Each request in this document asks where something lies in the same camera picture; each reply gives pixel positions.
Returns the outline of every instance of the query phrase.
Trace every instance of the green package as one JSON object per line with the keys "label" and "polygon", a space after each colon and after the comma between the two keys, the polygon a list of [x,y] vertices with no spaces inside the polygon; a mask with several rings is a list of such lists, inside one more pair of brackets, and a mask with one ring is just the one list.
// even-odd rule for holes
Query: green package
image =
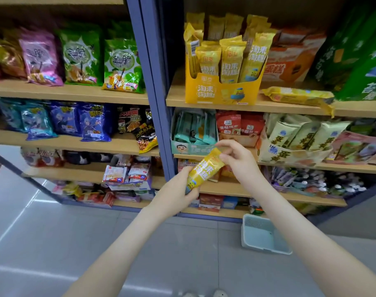
{"label": "green package", "polygon": [[144,77],[136,41],[106,39],[103,89],[144,93]]}
{"label": "green package", "polygon": [[102,85],[101,29],[96,25],[70,23],[60,30],[66,84]]}

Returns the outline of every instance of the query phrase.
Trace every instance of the left hand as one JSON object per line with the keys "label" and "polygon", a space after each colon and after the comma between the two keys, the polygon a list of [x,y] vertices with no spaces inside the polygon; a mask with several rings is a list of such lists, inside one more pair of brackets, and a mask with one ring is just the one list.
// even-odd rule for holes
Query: left hand
{"label": "left hand", "polygon": [[199,188],[194,188],[185,195],[189,172],[193,167],[185,167],[166,183],[147,206],[152,215],[159,216],[162,221],[178,214],[199,196]]}

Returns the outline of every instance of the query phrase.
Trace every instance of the gray tile floor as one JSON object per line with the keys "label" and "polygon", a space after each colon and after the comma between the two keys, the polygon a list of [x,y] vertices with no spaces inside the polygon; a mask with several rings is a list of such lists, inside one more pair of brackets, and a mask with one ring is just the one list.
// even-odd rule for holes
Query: gray tile floor
{"label": "gray tile floor", "polygon": [[[17,150],[1,148],[19,168]],[[61,296],[135,213],[60,205],[0,170],[0,297]],[[376,273],[376,241],[333,237]],[[146,243],[120,296],[323,296],[293,254],[243,249],[240,225],[173,217]]]}

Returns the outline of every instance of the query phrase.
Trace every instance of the light blue basket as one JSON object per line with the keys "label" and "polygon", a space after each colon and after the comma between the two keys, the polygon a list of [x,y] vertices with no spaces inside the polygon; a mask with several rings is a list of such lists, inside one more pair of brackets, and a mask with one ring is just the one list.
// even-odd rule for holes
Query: light blue basket
{"label": "light blue basket", "polygon": [[241,245],[257,251],[292,254],[292,250],[273,223],[253,214],[243,216]]}

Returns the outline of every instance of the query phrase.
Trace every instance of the yellow display box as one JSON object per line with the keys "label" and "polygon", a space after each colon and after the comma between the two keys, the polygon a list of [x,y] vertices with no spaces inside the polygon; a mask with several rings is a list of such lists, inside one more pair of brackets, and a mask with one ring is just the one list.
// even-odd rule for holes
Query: yellow display box
{"label": "yellow display box", "polygon": [[193,79],[189,70],[189,60],[185,57],[185,103],[189,104],[222,104],[222,105],[254,105],[264,68],[255,81],[223,84],[217,75],[198,73]]}

